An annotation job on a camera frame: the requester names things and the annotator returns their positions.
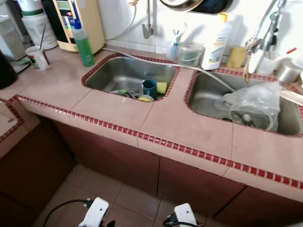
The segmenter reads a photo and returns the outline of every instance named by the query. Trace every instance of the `stainless steel sink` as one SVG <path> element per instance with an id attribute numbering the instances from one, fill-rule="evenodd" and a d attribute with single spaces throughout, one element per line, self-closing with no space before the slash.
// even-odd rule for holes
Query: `stainless steel sink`
<path id="1" fill-rule="evenodd" d="M 213 74 L 236 90 L 266 82 L 263 80 L 250 79 L 250 83 L 247 85 L 244 83 L 242 77 L 220 73 Z M 199 73 L 196 76 L 188 98 L 188 105 L 198 114 L 228 120 L 230 119 L 229 112 L 218 110 L 214 105 L 215 101 L 226 93 L 230 93 L 230 90 L 221 83 L 208 75 Z M 303 131 L 303 124 L 298 106 L 293 102 L 280 98 L 280 109 L 281 111 L 278 116 L 278 133 L 284 135 L 300 134 Z"/>
<path id="2" fill-rule="evenodd" d="M 175 73 L 176 68 L 173 66 L 158 65 L 127 57 L 115 57 L 105 62 L 93 73 L 86 80 L 86 86 L 107 92 L 120 89 L 138 92 L 141 91 L 141 84 L 145 79 L 155 79 L 158 82 L 165 82 L 169 86 Z"/>

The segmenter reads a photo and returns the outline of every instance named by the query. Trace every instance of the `plastic bag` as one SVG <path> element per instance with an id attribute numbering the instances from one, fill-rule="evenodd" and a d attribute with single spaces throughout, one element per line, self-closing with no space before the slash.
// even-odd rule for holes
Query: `plastic bag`
<path id="1" fill-rule="evenodd" d="M 229 111 L 231 119 L 249 114 L 253 125 L 277 131 L 280 112 L 280 83 L 261 83 L 224 95 L 215 102 L 217 109 Z"/>

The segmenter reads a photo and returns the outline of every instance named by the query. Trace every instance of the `wooden cabinet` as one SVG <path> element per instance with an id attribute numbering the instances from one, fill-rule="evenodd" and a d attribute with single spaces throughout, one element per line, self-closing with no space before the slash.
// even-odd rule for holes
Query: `wooden cabinet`
<path id="1" fill-rule="evenodd" d="M 158 195 L 212 217 L 245 186 L 215 174 L 161 157 Z"/>
<path id="2" fill-rule="evenodd" d="M 282 227 L 303 222 L 303 203 L 247 187 L 214 219 L 233 227 Z"/>
<path id="3" fill-rule="evenodd" d="M 84 166 L 156 195 L 159 156 L 60 122 L 54 123 Z"/>
<path id="4" fill-rule="evenodd" d="M 75 164 L 48 124 L 26 135 L 0 159 L 0 215 L 22 223 L 7 226 L 31 225 Z"/>

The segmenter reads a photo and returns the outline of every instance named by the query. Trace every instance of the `green dish soap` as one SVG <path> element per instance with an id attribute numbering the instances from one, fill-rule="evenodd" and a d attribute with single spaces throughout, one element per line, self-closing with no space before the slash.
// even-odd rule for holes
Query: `green dish soap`
<path id="1" fill-rule="evenodd" d="M 82 63 L 84 66 L 93 66 L 95 64 L 93 54 L 91 53 L 89 40 L 86 32 L 81 28 L 81 23 L 78 19 L 75 19 L 73 24 L 72 34 L 74 36 L 75 43 L 77 45 Z"/>

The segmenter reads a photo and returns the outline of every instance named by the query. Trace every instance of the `white hose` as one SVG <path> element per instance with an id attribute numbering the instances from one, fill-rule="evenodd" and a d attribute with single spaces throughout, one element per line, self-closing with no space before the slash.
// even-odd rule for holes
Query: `white hose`
<path id="1" fill-rule="evenodd" d="M 129 29 L 129 27 L 130 27 L 130 26 L 132 25 L 132 23 L 134 22 L 134 19 L 135 19 L 135 17 L 136 17 L 136 13 L 137 13 L 137 6 L 136 6 L 136 5 L 133 5 L 133 7 L 134 7 L 134 15 L 133 15 L 133 18 L 132 18 L 132 20 L 128 23 L 128 25 L 126 26 L 126 28 L 125 28 L 121 33 L 119 33 L 119 34 L 117 34 L 117 35 L 115 35 L 115 36 L 106 37 L 106 38 L 105 38 L 106 40 L 117 38 L 117 37 L 121 36 L 124 32 L 126 32 L 126 31 Z"/>
<path id="2" fill-rule="evenodd" d="M 106 47 L 103 47 L 102 49 L 105 50 L 105 51 L 111 51 L 111 52 L 120 53 L 120 54 L 123 54 L 123 55 L 125 55 L 125 56 L 127 56 L 129 58 L 137 59 L 137 60 L 140 60 L 140 61 L 144 61 L 144 62 L 148 62 L 148 63 L 152 62 L 153 64 L 157 64 L 157 65 L 170 65 L 170 66 L 174 66 L 174 67 L 182 67 L 182 68 L 187 68 L 187 69 L 191 69 L 191 70 L 197 70 L 197 71 L 202 72 L 202 73 L 204 73 L 204 74 L 212 77 L 213 79 L 217 80 L 219 83 L 221 83 L 222 85 L 224 85 L 225 87 L 227 87 L 230 91 L 232 91 L 232 92 L 236 91 L 235 89 L 233 89 L 232 87 L 230 87 L 228 84 L 226 84 L 225 82 L 223 82 L 222 80 L 220 80 L 219 78 L 217 78 L 216 76 L 214 76 L 213 74 L 211 74 L 208 71 L 205 71 L 203 69 L 197 68 L 197 67 L 185 67 L 185 66 L 181 66 L 181 65 L 173 64 L 173 63 L 164 63 L 164 62 L 149 61 L 149 60 L 137 58 L 135 56 L 132 56 L 130 54 L 127 54 L 127 53 L 124 53 L 124 52 L 121 52 L 121 51 L 116 51 L 116 50 L 113 50 L 113 49 L 109 49 L 109 48 L 106 48 Z"/>

